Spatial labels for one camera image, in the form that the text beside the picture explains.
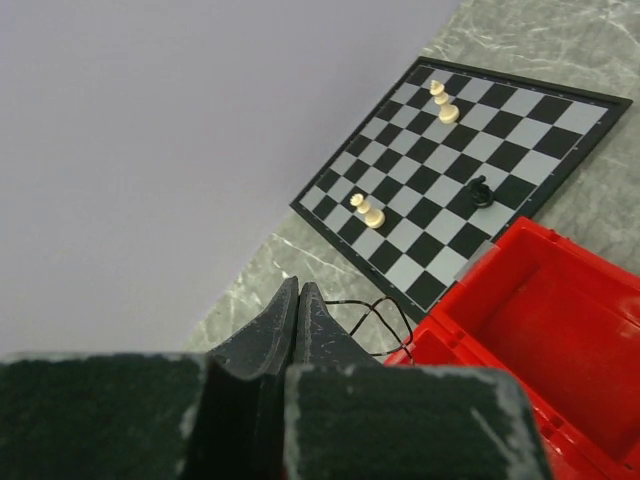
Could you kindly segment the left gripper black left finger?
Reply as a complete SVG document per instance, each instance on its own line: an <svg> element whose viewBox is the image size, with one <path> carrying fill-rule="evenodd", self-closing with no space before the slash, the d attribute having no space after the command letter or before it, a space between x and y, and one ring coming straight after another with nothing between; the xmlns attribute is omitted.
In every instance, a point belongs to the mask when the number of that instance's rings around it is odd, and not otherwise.
<svg viewBox="0 0 640 480"><path fill-rule="evenodd" d="M286 278L264 310L208 356L239 378L278 373L295 340L298 303L298 278Z"/></svg>

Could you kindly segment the red three-compartment plastic tray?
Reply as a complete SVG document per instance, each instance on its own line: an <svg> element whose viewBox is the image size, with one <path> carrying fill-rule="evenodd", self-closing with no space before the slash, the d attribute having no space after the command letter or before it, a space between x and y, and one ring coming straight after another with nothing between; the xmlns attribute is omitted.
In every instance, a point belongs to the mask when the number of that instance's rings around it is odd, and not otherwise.
<svg viewBox="0 0 640 480"><path fill-rule="evenodd" d="M639 475L639 279L527 218L389 363L507 370L533 404L556 478Z"/></svg>

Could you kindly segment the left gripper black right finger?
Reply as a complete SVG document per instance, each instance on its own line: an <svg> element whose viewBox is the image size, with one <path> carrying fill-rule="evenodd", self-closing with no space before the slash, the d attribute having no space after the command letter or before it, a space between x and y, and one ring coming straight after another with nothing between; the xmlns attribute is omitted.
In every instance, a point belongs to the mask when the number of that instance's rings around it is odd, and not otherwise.
<svg viewBox="0 0 640 480"><path fill-rule="evenodd" d="M332 317L314 282L305 283L300 292L294 362L340 368L382 366Z"/></svg>

